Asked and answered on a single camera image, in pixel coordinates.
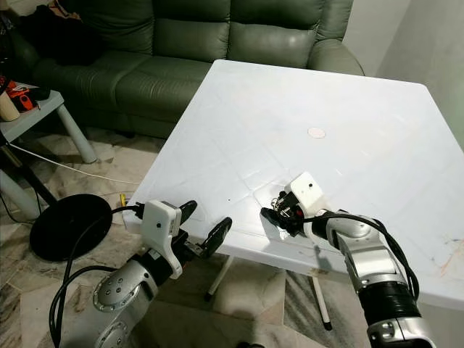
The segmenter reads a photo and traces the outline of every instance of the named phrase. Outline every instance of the table leg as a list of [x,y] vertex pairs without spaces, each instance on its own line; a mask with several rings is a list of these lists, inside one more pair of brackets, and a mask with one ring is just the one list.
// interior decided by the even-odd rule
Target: table leg
[[316,299],[318,300],[320,316],[322,317],[324,328],[330,331],[332,329],[332,324],[331,324],[330,318],[328,317],[326,301],[324,301],[324,296],[322,295],[322,290],[319,285],[319,280],[316,277],[311,277],[311,279],[312,279],[312,284],[314,286]]
[[27,219],[33,220],[40,215],[35,199],[30,198],[3,170],[0,170],[0,191],[21,209]]
[[210,290],[208,290],[208,292],[204,295],[204,299],[206,301],[210,301],[212,296],[215,294],[216,289],[218,288],[220,282],[223,281],[225,274],[227,273],[228,269],[231,267],[232,261],[233,261],[233,256],[229,256],[227,258],[227,261],[225,261],[215,281],[212,282]]
[[67,111],[64,104],[61,104],[57,108],[59,118],[63,122],[63,125],[66,128],[66,131],[71,136],[72,141],[74,141],[75,146],[78,148],[80,155],[85,163],[92,163],[96,161],[96,155],[94,149],[86,139],[86,137],[80,131],[78,125],[71,117],[71,114]]

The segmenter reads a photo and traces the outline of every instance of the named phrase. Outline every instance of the cylindrical container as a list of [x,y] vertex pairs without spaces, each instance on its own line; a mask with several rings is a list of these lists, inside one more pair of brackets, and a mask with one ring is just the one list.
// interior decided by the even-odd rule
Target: cylindrical container
[[16,106],[9,98],[6,92],[0,94],[0,117],[4,121],[13,121],[20,116],[20,112],[17,111]]

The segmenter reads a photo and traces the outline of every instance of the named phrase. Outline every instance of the white table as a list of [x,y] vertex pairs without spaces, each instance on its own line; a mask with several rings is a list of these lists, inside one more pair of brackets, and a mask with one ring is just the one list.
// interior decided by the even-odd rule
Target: white table
[[[309,136],[314,127],[326,136]],[[420,301],[464,309],[464,154],[421,84],[218,60],[131,204],[195,199],[183,225],[191,235],[233,219],[220,252],[336,277],[343,257],[325,241],[260,219],[304,171],[333,209],[384,222],[418,276]]]
[[[48,99],[38,101],[38,107],[22,112],[16,120],[0,122],[0,131],[8,142],[14,141],[25,131],[29,130],[45,116],[56,110],[60,120],[69,133],[72,141],[78,148],[85,163],[96,161],[94,149],[80,131],[70,113],[67,111],[62,95],[57,91],[51,91]],[[3,170],[0,170],[0,191],[5,193],[24,212],[29,219],[38,217],[39,211],[35,199],[29,197]]]

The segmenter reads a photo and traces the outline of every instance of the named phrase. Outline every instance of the green leather sofa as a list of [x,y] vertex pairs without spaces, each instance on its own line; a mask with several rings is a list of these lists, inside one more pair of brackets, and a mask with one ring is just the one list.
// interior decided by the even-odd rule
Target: green leather sofa
[[363,75],[341,40],[352,0],[74,0],[107,50],[60,66],[22,45],[33,82],[82,125],[167,138],[216,59]]

